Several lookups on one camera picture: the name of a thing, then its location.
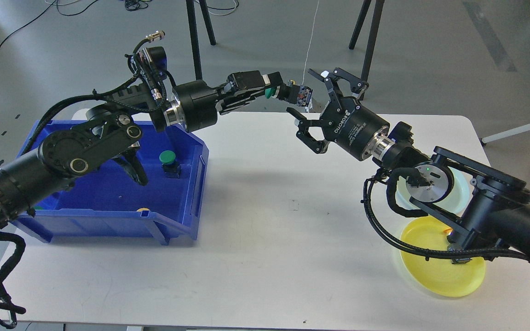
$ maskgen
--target yellow object in bin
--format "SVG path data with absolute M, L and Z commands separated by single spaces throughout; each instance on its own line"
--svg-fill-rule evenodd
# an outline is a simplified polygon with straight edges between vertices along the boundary
M 449 227 L 433 216 L 420 217 L 410 222 L 400 239 L 418 247 L 447 250 Z M 452 264 L 451 260 L 431 258 L 400 252 L 404 266 L 421 285 L 438 295 L 462 297 L 480 287 L 486 275 L 486 262 L 474 257 L 465 264 Z

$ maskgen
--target floor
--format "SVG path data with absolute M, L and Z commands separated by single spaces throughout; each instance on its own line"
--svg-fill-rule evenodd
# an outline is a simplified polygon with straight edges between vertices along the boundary
M 61 11 L 75 13 L 89 3 L 81 0 Z M 232 1 L 208 4 L 223 7 Z M 47 6 L 43 1 L 0 0 L 0 42 Z M 317 71 L 342 67 L 359 75 L 369 20 L 355 50 L 347 44 L 360 6 L 358 0 L 321 0 L 318 6 L 314 0 L 241 0 L 231 15 L 212 16 L 217 46 L 210 46 L 198 15 L 204 80 L 216 86 L 236 71 L 280 71 L 284 79 L 304 80 L 315 89 L 315 98 L 326 102 L 322 85 L 304 77 L 305 59 Z M 153 1 L 148 9 L 128 12 L 122 2 L 105 0 L 74 17 L 50 8 L 11 36 L 0 49 L 0 162 L 15 157 L 34 121 L 57 101 L 93 88 L 110 90 L 130 77 L 123 54 L 157 29 L 166 32 L 156 45 L 166 49 L 176 81 L 194 80 L 182 1 Z M 463 115 L 480 137 L 529 123 L 530 0 L 387 1 L 369 82 L 364 105 L 379 114 Z M 68 119 L 95 104 L 74 105 L 58 117 Z M 257 100 L 243 110 L 282 112 L 285 106 Z M 530 132 L 489 143 L 484 150 L 493 167 L 525 180 L 530 188 Z M 17 327 L 25 328 L 61 331 L 63 325 Z M 69 331 L 125 328 L 67 325 Z

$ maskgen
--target green push button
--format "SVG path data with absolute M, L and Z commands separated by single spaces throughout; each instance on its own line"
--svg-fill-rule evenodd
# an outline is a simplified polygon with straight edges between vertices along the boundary
M 275 90 L 276 89 L 273 89 L 273 88 L 268 88 L 267 90 L 265 90 L 265 97 L 267 99 L 271 98 L 271 96 L 273 96 L 273 94 L 275 93 Z
M 175 152 L 174 151 L 163 151 L 161 155 L 158 156 L 158 159 L 161 160 L 161 163 L 170 166 L 175 162 Z

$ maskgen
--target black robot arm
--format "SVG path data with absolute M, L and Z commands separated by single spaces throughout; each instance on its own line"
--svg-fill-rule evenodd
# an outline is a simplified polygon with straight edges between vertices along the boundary
M 435 148 L 431 158 L 427 157 L 414 148 L 412 128 L 408 124 L 399 122 L 388 134 L 389 123 L 362 106 L 359 96 L 367 88 L 366 82 L 340 68 L 322 74 L 312 70 L 309 73 L 325 84 L 330 101 L 318 120 L 308 120 L 288 108 L 296 118 L 296 136 L 315 153 L 325 153 L 328 144 L 335 142 L 357 160 L 372 157 L 379 170 L 366 180 L 362 203 L 381 238 L 426 259 L 444 258 L 452 263 L 464 263 L 478 256 L 487 260 L 515 257 L 530 262 L 530 191 L 525 188 L 525 182 L 440 147 Z M 354 97 L 343 95 L 337 84 L 340 79 L 349 82 Z M 312 138 L 308 133 L 311 126 L 322 128 L 324 140 Z M 473 177 L 473 197 L 461 217 L 435 205 L 454 185 L 449 168 Z M 400 177 L 406 180 L 410 202 L 419 209 L 406 210 L 396 203 L 396 183 Z M 448 235 L 449 249 L 414 247 L 387 232 L 371 206 L 371 191 L 378 182 L 387 186 L 388 205 L 394 212 L 405 217 L 430 214 L 450 226 L 453 230 Z

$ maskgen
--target white string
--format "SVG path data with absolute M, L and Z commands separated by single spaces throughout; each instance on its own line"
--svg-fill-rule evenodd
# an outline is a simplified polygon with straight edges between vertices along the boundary
M 318 0 L 316 4 L 316 11 L 314 12 L 314 19 L 312 20 L 312 34 L 310 35 L 310 42 L 308 44 L 308 51 L 305 53 L 305 62 L 304 62 L 304 73 L 302 74 L 302 83 L 300 85 L 304 84 L 305 79 L 305 66 L 308 63 L 308 54 L 310 53 L 310 46 L 312 44 L 312 36 L 314 35 L 314 23 L 316 22 L 316 13 L 318 13 L 318 5 L 320 4 L 320 0 Z

